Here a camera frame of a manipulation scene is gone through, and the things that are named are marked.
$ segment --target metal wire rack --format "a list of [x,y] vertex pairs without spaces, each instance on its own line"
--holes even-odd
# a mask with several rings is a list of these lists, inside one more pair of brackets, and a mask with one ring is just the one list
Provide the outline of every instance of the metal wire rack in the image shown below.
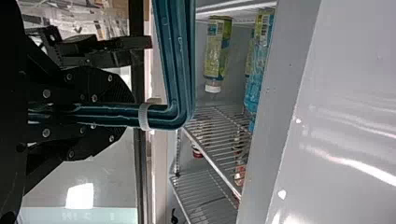
[[242,106],[223,105],[197,107],[183,128],[239,200],[250,150],[248,125]]
[[236,222],[238,201],[213,169],[173,176],[170,182],[189,224]]

